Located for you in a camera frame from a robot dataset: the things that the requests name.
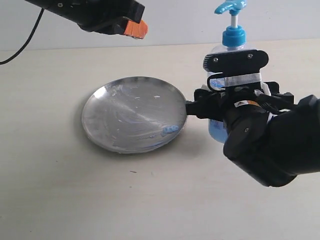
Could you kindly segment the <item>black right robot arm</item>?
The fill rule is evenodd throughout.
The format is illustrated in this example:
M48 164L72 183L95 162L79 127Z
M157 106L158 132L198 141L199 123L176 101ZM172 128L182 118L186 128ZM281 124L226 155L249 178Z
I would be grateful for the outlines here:
M231 162L265 187L282 187L320 170L320 100L294 103L276 82L268 86L271 95L259 83L199 88L185 106L188 115L224 124L223 154Z

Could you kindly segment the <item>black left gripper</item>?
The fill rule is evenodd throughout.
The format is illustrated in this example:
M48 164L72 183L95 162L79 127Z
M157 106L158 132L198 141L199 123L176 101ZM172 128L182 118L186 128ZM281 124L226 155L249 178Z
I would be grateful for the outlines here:
M136 0L28 0L29 3L76 23L86 32L144 39L145 6Z

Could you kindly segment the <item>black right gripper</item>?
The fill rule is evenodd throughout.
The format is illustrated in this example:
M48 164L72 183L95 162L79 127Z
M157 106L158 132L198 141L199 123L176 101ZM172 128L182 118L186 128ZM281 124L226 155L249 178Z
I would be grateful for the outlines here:
M241 116L254 113L279 115L282 110L294 108L294 95L280 93L275 81L249 83L226 87L222 90L198 88L193 94L194 101L186 101L187 116L224 122L227 128Z

